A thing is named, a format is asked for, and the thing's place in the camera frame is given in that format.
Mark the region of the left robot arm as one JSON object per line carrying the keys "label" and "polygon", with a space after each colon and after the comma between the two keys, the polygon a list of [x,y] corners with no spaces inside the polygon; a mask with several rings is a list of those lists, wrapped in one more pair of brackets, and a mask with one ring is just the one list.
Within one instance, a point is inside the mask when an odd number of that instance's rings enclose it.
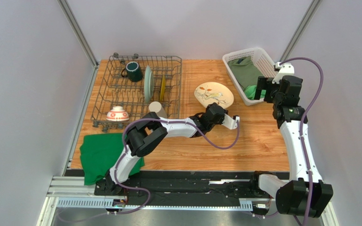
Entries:
{"label": "left robot arm", "polygon": [[132,188],[124,185],[128,180],[131,170],[138,161],[152,153],[166,138],[171,137],[204,137],[216,125],[237,128],[238,118],[232,118],[231,122],[228,110],[216,103],[206,107],[205,112],[197,113],[185,119],[167,119],[149,112],[144,117],[129,124],[123,133],[123,151],[111,167],[105,177],[104,183],[96,183],[94,194],[120,195],[125,189]]}

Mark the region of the light blue flower plate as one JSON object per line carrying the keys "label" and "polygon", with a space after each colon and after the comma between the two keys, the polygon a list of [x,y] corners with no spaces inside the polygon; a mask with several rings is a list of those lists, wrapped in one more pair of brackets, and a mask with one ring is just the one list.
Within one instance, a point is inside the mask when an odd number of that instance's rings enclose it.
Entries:
{"label": "light blue flower plate", "polygon": [[144,75],[145,75],[144,96],[145,96],[145,102],[148,103],[153,97],[154,93],[154,75],[149,65],[146,67]]}

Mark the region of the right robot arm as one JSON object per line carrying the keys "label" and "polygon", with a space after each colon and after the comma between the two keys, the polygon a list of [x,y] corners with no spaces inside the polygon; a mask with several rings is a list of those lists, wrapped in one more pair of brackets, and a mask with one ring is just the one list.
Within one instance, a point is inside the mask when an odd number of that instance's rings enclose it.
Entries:
{"label": "right robot arm", "polygon": [[308,119],[299,105],[303,80],[286,75],[274,83],[272,78],[260,76],[255,99],[264,90],[264,101],[273,104],[277,121],[288,153],[289,181],[275,174],[255,171],[252,192],[255,196],[268,194],[275,199],[278,213],[293,216],[321,216],[333,196],[332,185],[326,184],[313,160],[308,137]]}

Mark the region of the cream bird plate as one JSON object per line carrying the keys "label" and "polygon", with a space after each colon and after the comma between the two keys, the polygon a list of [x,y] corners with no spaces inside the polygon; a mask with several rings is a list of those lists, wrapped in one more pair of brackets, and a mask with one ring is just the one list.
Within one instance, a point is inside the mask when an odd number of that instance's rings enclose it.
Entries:
{"label": "cream bird plate", "polygon": [[204,107],[216,103],[223,109],[227,109],[234,103],[234,95],[228,87],[218,82],[205,82],[194,90],[194,96]]}

